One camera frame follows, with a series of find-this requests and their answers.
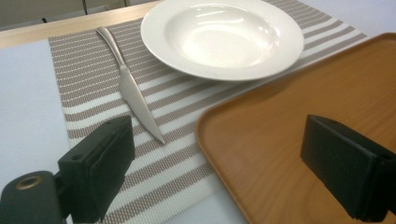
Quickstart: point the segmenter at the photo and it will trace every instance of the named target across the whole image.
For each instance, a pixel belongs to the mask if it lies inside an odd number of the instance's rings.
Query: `white plate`
[[[143,19],[141,35],[162,62],[216,80],[275,75],[304,48],[298,24],[261,0],[164,0]]]

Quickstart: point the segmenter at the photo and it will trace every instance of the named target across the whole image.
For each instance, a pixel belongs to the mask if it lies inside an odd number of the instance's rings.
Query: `black device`
[[[6,185],[0,202],[2,224],[60,224],[103,220],[134,160],[130,116],[102,124],[59,160],[53,175],[38,171]]]
[[[309,115],[301,151],[304,163],[347,213],[366,222],[396,214],[396,154],[346,125]]]

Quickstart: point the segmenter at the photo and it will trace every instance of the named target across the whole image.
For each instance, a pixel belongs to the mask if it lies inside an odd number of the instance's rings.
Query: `knife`
[[[134,81],[131,71],[122,57],[113,34],[111,34],[106,27],[99,27],[96,29],[96,32],[107,42],[108,46],[116,57],[117,63],[120,66],[120,93],[122,99],[131,108],[137,119],[142,123],[146,130],[148,130],[149,133],[165,144],[163,135],[161,134],[154,117],[152,117],[151,111],[149,110],[149,107],[145,101],[145,98],[140,92],[139,87]]]

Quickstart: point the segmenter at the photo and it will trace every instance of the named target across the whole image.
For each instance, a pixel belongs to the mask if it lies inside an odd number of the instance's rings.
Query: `wooden tray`
[[[205,112],[197,142],[250,223],[358,223],[300,158],[308,114],[396,152],[396,34]],[[384,223],[395,223],[388,213]]]

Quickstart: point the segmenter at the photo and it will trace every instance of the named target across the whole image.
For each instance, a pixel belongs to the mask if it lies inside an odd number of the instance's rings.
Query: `striped placemat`
[[[298,1],[267,2],[291,15],[304,33],[304,52],[285,74],[367,38]],[[94,30],[49,39],[70,147],[108,119],[133,117],[136,159],[104,223],[161,223],[223,188],[195,143],[195,122],[210,106],[268,81],[220,82],[175,71],[149,53],[140,24],[128,21],[108,28],[160,125],[164,146],[121,100],[117,62]]]

